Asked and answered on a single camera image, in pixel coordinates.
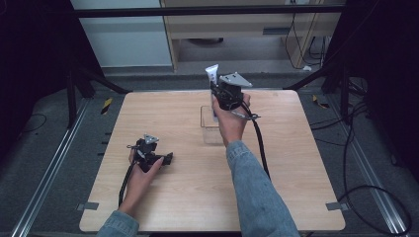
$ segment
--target toothpaste tube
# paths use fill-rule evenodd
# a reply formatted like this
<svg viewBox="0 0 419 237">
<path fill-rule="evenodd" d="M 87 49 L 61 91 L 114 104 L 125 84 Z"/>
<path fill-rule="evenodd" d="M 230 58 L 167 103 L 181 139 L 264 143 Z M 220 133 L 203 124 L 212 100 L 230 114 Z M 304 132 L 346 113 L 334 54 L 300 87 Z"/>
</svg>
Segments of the toothpaste tube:
<svg viewBox="0 0 419 237">
<path fill-rule="evenodd" d="M 218 64 L 206 68 L 207 75 L 209 76 L 209 81 L 213 82 L 213 84 L 215 85 L 216 85 L 216 70 L 217 69 L 218 69 Z"/>
<path fill-rule="evenodd" d="M 213 83 L 214 85 L 216 85 L 216 83 L 217 83 L 217 80 L 216 80 L 216 70 L 217 69 L 218 69 L 218 64 L 206 68 L 207 75 L 209 76 L 209 86 L 211 86 L 211 83 Z M 210 93 L 211 104 L 212 104 L 212 100 L 213 100 L 213 94 Z M 218 118 L 216 117 L 216 114 L 215 114 L 214 111 L 212 111 L 212 119 L 214 121 L 218 122 Z"/>
</svg>

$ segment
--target floor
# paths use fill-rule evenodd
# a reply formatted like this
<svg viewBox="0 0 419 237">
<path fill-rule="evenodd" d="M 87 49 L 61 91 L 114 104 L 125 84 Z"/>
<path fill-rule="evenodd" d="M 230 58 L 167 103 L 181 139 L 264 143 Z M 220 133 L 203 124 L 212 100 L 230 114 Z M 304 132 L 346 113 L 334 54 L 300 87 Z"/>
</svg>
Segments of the floor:
<svg viewBox="0 0 419 237">
<path fill-rule="evenodd" d="M 314 44 L 313 55 L 319 51 L 320 44 Z M 279 38 L 265 39 L 224 39 L 224 42 L 213 42 L 213 39 L 184 40 L 180 54 L 178 70 L 161 75 L 159 73 L 140 75 L 140 77 L 109 78 L 116 84 L 134 91 L 144 90 L 190 90 L 207 89 L 208 78 L 205 68 L 219 64 L 219 74 L 239 72 L 257 88 L 279 89 L 309 75 L 310 71 L 295 69 L 288 61 L 285 47 Z M 318 62 L 318 59 L 306 59 Z M 354 82 L 363 85 L 361 79 Z M 336 120 L 334 107 L 329 109 L 313 102 L 317 95 L 320 102 L 333 105 L 338 101 L 339 92 L 324 96 L 319 90 L 321 80 L 314 81 L 301 89 L 298 94 L 309 123 L 325 120 Z M 87 201 L 91 187 L 96 178 L 109 132 L 117 119 L 124 95 L 116 94 L 99 84 L 94 84 L 97 93 L 94 99 L 82 100 L 78 95 L 78 106 L 87 103 L 84 119 L 77 130 L 72 144 L 65 154 L 60 167 L 50 184 L 50 189 L 37 210 L 37 215 L 30 225 L 32 236 L 86 236 L 78 228 L 82 211 L 77 210 L 79 203 Z M 100 111 L 105 100 L 112 97 L 113 102 L 105 115 Z M 350 103 L 357 105 L 363 100 L 351 96 Z M 41 99 L 34 108 L 34 115 L 29 120 L 20 140 L 9 153 L 11 162 L 1 168 L 0 176 L 0 236 L 9 236 L 20 220 L 25 209 L 37 191 L 43 174 L 48 170 L 52 157 L 67 132 L 67 104 L 65 91 L 59 91 Z M 329 122 L 313 124 L 318 127 Z M 325 129 L 313 131 L 317 146 L 325 164 L 336 196 L 344 193 L 342 185 L 342 167 L 344 164 L 344 144 L 348 127 L 337 123 Z M 368 175 L 363 170 L 363 160 L 359 157 L 359 146 L 367 157 L 368 164 L 376 172 L 380 183 L 395 194 L 413 219 L 413 228 L 409 236 L 419 236 L 419 186 L 407 169 L 393 166 L 390 152 L 383 141 L 375 121 L 368 112 L 354 119 L 354 133 L 348 149 L 346 161 L 348 186 L 368 184 Z M 351 196 L 354 206 L 369 222 L 388 231 L 382 209 L 377 207 L 377 194 L 370 191 L 359 191 Z M 406 217 L 400 207 L 396 206 L 404 223 Z M 338 233 L 314 233 L 312 236 L 382 236 L 364 224 L 352 210 L 343 211 L 347 226 Z"/>
</svg>

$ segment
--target person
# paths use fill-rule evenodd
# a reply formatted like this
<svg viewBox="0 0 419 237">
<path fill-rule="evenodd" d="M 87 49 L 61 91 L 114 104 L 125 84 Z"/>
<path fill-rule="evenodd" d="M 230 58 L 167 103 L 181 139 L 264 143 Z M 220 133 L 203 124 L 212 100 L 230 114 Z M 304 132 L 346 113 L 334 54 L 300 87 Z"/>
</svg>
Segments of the person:
<svg viewBox="0 0 419 237">
<path fill-rule="evenodd" d="M 243 101 L 250 106 L 248 94 L 243 95 Z M 226 147 L 242 236 L 299 236 L 287 206 L 256 157 L 242 141 L 247 120 L 222 110 L 216 98 L 212 107 L 218 117 L 219 131 Z M 236 111 L 245 115 L 241 108 Z M 135 236 L 139 226 L 133 218 L 136 206 L 161 164 L 162 160 L 155 162 L 147 173 L 134 166 L 123 203 L 111 214 L 98 236 Z"/>
</svg>

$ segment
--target denim sleeve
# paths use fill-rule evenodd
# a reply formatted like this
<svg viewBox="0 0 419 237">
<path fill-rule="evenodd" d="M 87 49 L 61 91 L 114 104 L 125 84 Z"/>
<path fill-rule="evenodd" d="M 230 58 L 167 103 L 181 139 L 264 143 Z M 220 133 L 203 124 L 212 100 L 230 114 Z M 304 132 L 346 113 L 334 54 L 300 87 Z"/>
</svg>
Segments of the denim sleeve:
<svg viewBox="0 0 419 237">
<path fill-rule="evenodd" d="M 136 236 L 138 226 L 139 224 L 135 219 L 123 212 L 114 210 L 99 230 L 97 236 Z"/>
<path fill-rule="evenodd" d="M 299 236 L 291 214 L 267 174 L 242 141 L 227 146 L 240 229 L 246 236 Z"/>
</svg>

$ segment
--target transparent box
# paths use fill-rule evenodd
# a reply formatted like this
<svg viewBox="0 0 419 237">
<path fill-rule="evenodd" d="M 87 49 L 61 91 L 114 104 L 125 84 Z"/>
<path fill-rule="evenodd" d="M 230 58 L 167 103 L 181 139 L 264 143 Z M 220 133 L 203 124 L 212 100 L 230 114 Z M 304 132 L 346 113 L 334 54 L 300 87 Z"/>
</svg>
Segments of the transparent box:
<svg viewBox="0 0 419 237">
<path fill-rule="evenodd" d="M 212 107 L 210 106 L 201 107 L 201 128 L 203 130 L 204 143 L 223 144 L 218 122 L 214 121 Z"/>
</svg>

